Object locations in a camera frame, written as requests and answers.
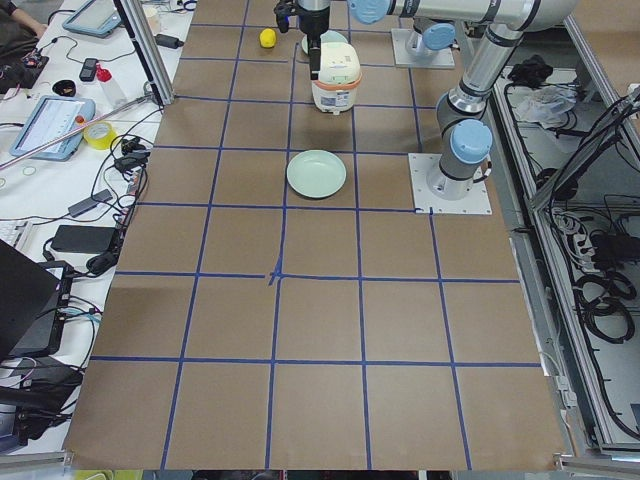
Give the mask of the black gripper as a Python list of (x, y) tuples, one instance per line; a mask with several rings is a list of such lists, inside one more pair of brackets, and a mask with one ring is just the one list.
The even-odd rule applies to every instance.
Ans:
[(298, 0), (301, 31), (307, 35), (310, 79), (317, 80), (321, 69), (321, 35), (329, 29), (329, 0)]

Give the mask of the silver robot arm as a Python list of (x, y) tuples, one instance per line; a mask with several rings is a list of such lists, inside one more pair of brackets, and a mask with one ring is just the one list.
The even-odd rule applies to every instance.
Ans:
[(562, 22), (575, 1), (350, 1), (362, 24), (387, 15), (430, 20), (460, 20), (486, 26), (471, 63), (459, 84), (437, 105), (443, 152), (426, 174), (428, 188), (446, 200), (464, 198), (477, 168), (491, 150), (493, 136), (482, 122), (486, 99), (507, 61), (527, 31), (541, 31)]
[(411, 67), (453, 69), (455, 61), (452, 45), (455, 26), (451, 21), (413, 18), (413, 30), (405, 41)]

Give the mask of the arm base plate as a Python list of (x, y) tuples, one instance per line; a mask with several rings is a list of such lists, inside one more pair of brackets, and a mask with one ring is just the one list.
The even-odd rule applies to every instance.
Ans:
[(478, 166), (467, 180), (452, 180), (440, 170), (440, 154), (410, 153), (414, 211), (419, 214), (491, 215), (490, 199)]
[(453, 70), (455, 60), (451, 48), (429, 50), (422, 37), (413, 29), (391, 30), (395, 65), (403, 68)]

